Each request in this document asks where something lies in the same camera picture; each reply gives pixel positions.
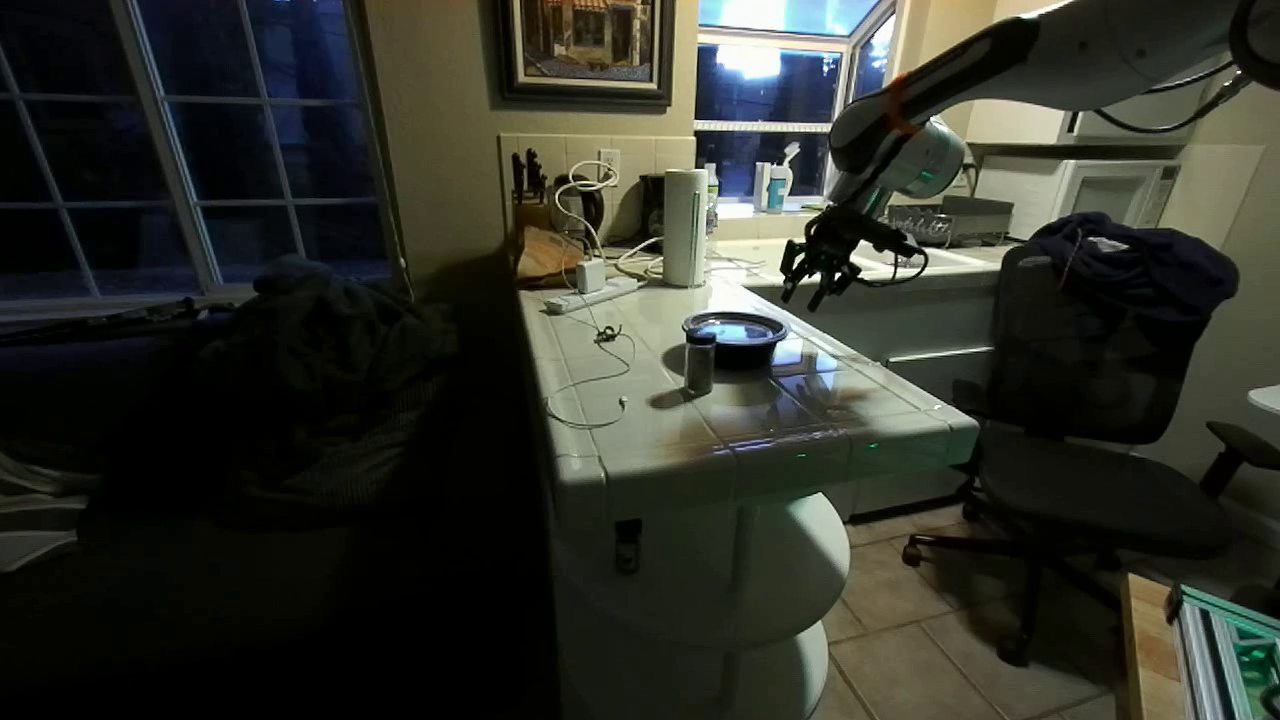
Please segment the window pane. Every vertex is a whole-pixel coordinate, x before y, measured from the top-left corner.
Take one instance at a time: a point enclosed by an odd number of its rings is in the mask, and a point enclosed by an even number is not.
[[[203,220],[228,285],[250,285],[281,254],[294,254],[282,207],[208,207]]]
[[[197,271],[166,207],[72,211],[101,291],[193,291]]]
[[[203,198],[281,195],[265,113],[244,103],[176,103],[197,192]]]
[[[250,0],[250,32],[271,96],[356,96],[345,0]]]
[[[793,195],[825,195],[829,136],[695,133],[695,162],[717,162],[721,195],[750,198],[756,162],[779,162],[793,139],[800,139],[800,157],[793,160]]]
[[[237,0],[144,0],[166,96],[261,96]]]
[[[372,195],[368,133],[356,108],[276,103],[293,195]]]
[[[0,298],[89,291],[56,211],[0,211],[0,226]]]
[[[877,28],[877,36],[865,42],[850,96],[872,96],[887,78],[887,53],[893,53],[893,15]]]
[[[134,103],[27,103],[66,198],[161,198],[161,160]]]
[[[48,188],[39,181],[32,144],[14,120],[10,103],[0,103],[0,203],[3,198],[44,198]]]
[[[877,0],[701,0],[695,21],[721,28],[776,28],[846,36]]]
[[[132,90],[106,0],[0,0],[0,42],[23,90]]]
[[[330,266],[377,266],[386,277],[386,243],[377,203],[294,207],[308,254]]]
[[[835,113],[839,53],[773,42],[695,49],[695,120],[819,120]]]

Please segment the framed picture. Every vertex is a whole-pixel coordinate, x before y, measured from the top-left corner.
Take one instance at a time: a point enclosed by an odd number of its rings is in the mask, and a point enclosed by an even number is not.
[[[562,108],[667,108],[676,0],[496,0],[504,96]]]

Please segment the chair backrest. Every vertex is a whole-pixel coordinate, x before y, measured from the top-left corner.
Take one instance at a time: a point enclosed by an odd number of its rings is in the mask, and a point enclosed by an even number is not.
[[[994,277],[985,419],[1043,434],[1150,445],[1168,429],[1208,316],[1168,320],[1077,289],[1038,246]]]

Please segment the tile floor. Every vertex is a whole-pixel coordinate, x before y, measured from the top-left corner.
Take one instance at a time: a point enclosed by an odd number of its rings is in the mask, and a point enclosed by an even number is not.
[[[832,673],[816,720],[1123,720],[1123,620],[1047,577],[1032,663],[1012,667],[993,641],[1016,626],[1019,563],[932,550],[900,560],[906,532],[970,532],[961,507],[846,525],[850,573],[829,610]],[[1162,578],[1230,587],[1280,577],[1241,539],[1227,560],[1143,563]]]

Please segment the paper towel roll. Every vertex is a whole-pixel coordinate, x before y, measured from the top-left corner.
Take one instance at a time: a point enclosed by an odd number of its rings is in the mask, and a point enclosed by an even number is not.
[[[664,170],[664,279],[706,279],[706,170]]]

